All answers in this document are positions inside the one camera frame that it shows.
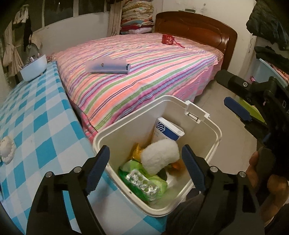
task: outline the white bowl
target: white bowl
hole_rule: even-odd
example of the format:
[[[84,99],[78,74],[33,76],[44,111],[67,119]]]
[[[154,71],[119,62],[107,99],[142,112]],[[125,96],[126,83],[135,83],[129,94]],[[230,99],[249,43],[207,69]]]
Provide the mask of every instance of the white bowl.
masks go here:
[[[30,64],[26,65],[23,69],[19,71],[19,73],[24,81],[29,82],[42,74],[46,70],[46,68],[46,55],[43,55],[31,62]]]

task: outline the screw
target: screw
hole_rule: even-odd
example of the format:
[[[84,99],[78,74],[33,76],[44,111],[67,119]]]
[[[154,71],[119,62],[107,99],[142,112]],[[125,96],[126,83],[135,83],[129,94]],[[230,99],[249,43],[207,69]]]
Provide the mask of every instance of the screw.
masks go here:
[[[77,167],[75,167],[75,168],[73,169],[73,171],[74,171],[75,173],[79,173],[79,172],[81,172],[81,167],[80,167],[80,166],[77,166]]]
[[[210,171],[211,171],[211,172],[217,172],[217,171],[218,171],[218,168],[216,168],[215,166],[211,166],[211,167],[210,167]]]
[[[52,172],[51,172],[51,171],[47,172],[47,173],[45,174],[45,176],[46,176],[46,178],[51,177],[51,176],[52,176]]]
[[[245,173],[244,171],[241,171],[241,172],[239,173],[239,175],[240,175],[242,178],[245,178],[245,177],[246,177],[246,173]]]

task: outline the tiled floor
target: tiled floor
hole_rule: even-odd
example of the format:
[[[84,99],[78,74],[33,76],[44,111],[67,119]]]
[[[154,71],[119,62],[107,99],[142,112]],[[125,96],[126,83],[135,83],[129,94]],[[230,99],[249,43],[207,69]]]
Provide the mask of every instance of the tiled floor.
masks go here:
[[[234,98],[235,94],[213,80],[194,103],[210,114],[211,120],[223,134],[210,164],[225,173],[237,174],[247,169],[249,159],[256,151],[257,140],[245,130],[239,118],[224,106],[223,101],[227,96]]]

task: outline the window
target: window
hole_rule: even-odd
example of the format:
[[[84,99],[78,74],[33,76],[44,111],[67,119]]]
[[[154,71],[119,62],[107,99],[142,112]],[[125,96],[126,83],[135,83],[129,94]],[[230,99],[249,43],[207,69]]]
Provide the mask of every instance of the window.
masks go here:
[[[73,0],[45,0],[45,26],[73,17]]]
[[[26,0],[25,4],[29,5],[32,32],[78,15],[110,11],[110,4],[106,0]]]
[[[97,12],[104,12],[104,0],[79,0],[79,15]]]

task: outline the yellow package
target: yellow package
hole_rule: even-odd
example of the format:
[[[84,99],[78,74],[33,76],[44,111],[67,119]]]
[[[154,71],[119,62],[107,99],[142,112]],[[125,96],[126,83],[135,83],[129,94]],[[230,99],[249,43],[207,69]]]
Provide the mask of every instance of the yellow package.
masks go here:
[[[131,158],[133,158],[134,160],[141,162],[141,152],[143,151],[143,149],[140,147],[139,144],[136,145]]]

